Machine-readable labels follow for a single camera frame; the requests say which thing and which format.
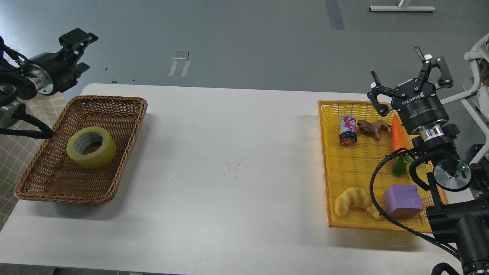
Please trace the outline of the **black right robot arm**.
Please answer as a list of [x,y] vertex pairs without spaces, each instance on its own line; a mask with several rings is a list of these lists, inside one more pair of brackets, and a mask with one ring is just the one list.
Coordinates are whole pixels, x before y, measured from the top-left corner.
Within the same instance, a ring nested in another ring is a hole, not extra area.
[[[463,161],[455,146],[459,129],[449,123],[437,90],[453,86],[444,57],[415,51],[422,62],[417,77],[390,88],[382,85],[375,71],[367,94],[377,113],[396,111],[407,134],[414,135],[413,148],[400,148],[377,165],[369,182],[374,207],[390,223],[419,236],[454,256],[464,275],[488,274],[488,160]],[[386,163],[408,155],[411,180],[432,196],[426,207],[431,228],[428,236],[400,223],[388,214],[374,194],[374,181]]]

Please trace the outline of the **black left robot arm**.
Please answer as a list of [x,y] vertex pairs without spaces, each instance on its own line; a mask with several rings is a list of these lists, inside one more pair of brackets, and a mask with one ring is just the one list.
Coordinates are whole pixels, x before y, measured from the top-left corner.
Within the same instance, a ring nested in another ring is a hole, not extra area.
[[1,134],[51,139],[54,132],[47,124],[29,115],[26,100],[37,95],[52,96],[76,86],[89,66],[80,62],[86,48],[98,36],[76,28],[59,38],[61,49],[26,58],[2,40],[0,70]]

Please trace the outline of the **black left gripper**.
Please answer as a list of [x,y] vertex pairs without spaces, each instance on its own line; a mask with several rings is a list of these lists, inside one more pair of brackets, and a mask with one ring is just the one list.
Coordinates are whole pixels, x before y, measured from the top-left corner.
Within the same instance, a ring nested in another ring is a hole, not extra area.
[[42,53],[29,60],[29,78],[42,95],[63,93],[78,84],[82,73],[90,69],[86,63],[79,63],[88,45],[99,40],[93,33],[80,28],[59,37],[61,52]]

